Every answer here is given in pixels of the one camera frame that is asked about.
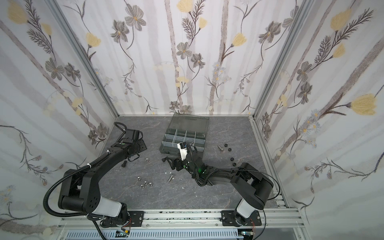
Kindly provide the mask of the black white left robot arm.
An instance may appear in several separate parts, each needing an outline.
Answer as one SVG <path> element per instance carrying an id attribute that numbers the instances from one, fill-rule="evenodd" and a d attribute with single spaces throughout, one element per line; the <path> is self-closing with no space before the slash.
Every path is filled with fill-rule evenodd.
<path id="1" fill-rule="evenodd" d="M 102 197 L 99 182 L 121 162 L 137 160 L 147 149 L 143 133 L 114 122 L 122 133 L 96 160 L 77 170 L 68 170 L 54 183 L 43 198 L 44 210 L 51 216 L 70 218 L 86 216 L 100 221 L 103 228 L 124 227 L 132 222 L 125 203 Z"/>

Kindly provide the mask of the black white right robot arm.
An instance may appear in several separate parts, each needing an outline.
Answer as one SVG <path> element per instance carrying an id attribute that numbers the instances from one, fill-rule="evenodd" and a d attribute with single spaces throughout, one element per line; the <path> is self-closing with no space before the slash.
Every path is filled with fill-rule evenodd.
<path id="1" fill-rule="evenodd" d="M 248 163 L 231 169 L 220 169 L 203 162 L 197 149 L 183 142 L 178 144 L 176 158 L 165 157 L 172 170 L 186 170 L 200 187 L 228 185 L 242 197 L 233 211 L 221 211 L 220 221 L 227 227 L 260 226 L 259 211 L 264 210 L 274 188 L 274 178 Z"/>

